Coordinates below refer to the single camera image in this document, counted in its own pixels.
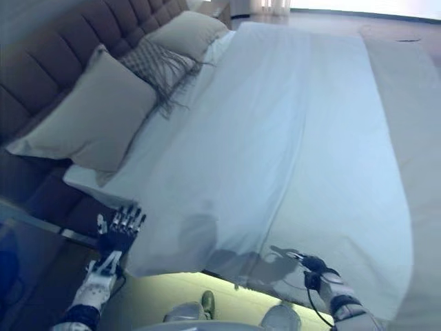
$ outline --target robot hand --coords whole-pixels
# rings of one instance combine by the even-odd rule
[[[98,251],[104,259],[112,252],[124,255],[130,249],[145,221],[145,214],[140,215],[141,209],[134,205],[119,208],[110,225],[98,215]]]
[[[318,257],[299,254],[296,250],[283,250],[271,246],[274,252],[283,257],[290,257],[296,263],[303,265],[307,271],[305,274],[305,287],[312,308],[318,316],[323,319],[312,303],[310,290],[319,293],[320,298],[325,302],[328,311],[334,319],[334,325],[326,320],[323,321],[335,331],[381,331],[380,324],[372,314],[357,300],[355,292],[350,288],[334,269],[328,268],[326,263]]]
[[[134,206],[120,208],[110,225],[107,224],[103,215],[98,215],[97,248],[101,253],[101,259],[89,262],[88,274],[76,291],[72,305],[60,323],[52,330],[90,331],[96,329],[104,305],[112,297],[112,289],[117,279],[123,277],[125,282],[120,260],[132,246],[145,221],[145,214],[142,217],[140,215],[140,208]]]

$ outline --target upholstered headboard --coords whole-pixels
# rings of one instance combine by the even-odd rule
[[[103,43],[118,57],[187,9],[186,0],[88,0],[1,51],[0,197],[51,223],[93,234],[105,206],[62,181],[70,160],[16,157],[12,139],[33,129],[63,100]]]

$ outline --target bedside table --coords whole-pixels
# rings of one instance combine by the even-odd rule
[[[204,1],[197,12],[218,19],[224,23],[227,28],[232,29],[229,1]]]

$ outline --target cable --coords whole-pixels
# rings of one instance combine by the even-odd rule
[[[316,312],[316,314],[320,317],[320,319],[322,321],[324,321],[327,325],[329,325],[331,328],[333,328],[334,326],[332,324],[330,324],[330,322],[328,322],[322,315],[321,313],[318,312],[317,308],[315,307],[314,303],[312,302],[311,299],[311,292],[309,291],[309,288],[307,288],[307,292],[308,292],[308,299],[309,299],[309,303],[312,306],[312,309],[314,309],[314,312]]]
[[[123,278],[123,282],[122,282],[122,284],[110,295],[110,298],[109,298],[109,300],[111,299],[111,298],[113,298],[115,295],[117,295],[118,294],[118,292],[119,291],[121,291],[121,289],[124,287],[124,285],[125,285],[125,283],[126,283],[126,281],[127,281],[127,278],[125,278],[125,275],[124,274],[122,274],[121,275],[121,277]]]

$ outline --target pillow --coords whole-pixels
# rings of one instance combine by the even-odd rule
[[[201,68],[200,63],[152,43],[148,36],[119,61],[155,89],[156,102],[162,106],[159,109],[165,117],[172,111],[171,93],[187,74],[196,74]]]
[[[71,93],[7,150],[115,172],[155,102],[152,87],[99,46]]]
[[[159,28],[150,40],[172,52],[200,61],[208,46],[227,32],[227,26],[221,21],[186,11]]]

